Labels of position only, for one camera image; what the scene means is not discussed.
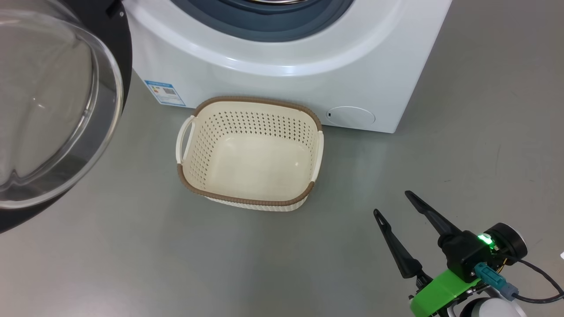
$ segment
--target yellow wire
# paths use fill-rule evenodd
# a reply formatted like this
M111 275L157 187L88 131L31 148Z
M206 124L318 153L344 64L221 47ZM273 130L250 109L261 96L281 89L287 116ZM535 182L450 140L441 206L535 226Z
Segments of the yellow wire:
M507 262L507 259L503 260L503 264L501 264L501 267L499 268L499 270L497 271L497 273L501 273L501 270L503 270L503 268L505 267L505 263Z

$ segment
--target green bracket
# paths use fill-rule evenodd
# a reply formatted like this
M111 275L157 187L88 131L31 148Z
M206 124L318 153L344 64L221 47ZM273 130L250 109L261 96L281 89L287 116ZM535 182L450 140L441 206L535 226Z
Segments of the green bracket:
M480 279L475 279L472 283L466 283L451 270L446 270L415 295L411 301L411 311L415 317L433 315L460 294L476 286L479 281Z

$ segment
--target gray connector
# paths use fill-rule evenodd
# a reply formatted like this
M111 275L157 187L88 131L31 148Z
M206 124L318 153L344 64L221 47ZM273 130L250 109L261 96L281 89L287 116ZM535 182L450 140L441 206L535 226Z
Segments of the gray connector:
M503 285L501 289L499 289L499 293L503 297L505 297L506 300L512 301L515 299L515 297L513 297L513 294L519 294L519 289L513 286L513 284L511 283L505 283L505 285Z

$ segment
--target blue and white sticker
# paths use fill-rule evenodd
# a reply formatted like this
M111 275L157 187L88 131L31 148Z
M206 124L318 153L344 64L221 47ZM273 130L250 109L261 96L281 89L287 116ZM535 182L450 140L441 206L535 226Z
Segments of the blue and white sticker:
M174 89L171 84L150 80L146 80L145 83L158 103L186 107L176 89Z

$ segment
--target white washing machine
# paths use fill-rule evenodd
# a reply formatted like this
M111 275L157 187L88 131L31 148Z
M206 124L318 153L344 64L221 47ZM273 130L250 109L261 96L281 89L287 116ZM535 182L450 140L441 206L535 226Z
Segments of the white washing machine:
M451 0L124 0L133 68L162 104L287 100L393 133Z

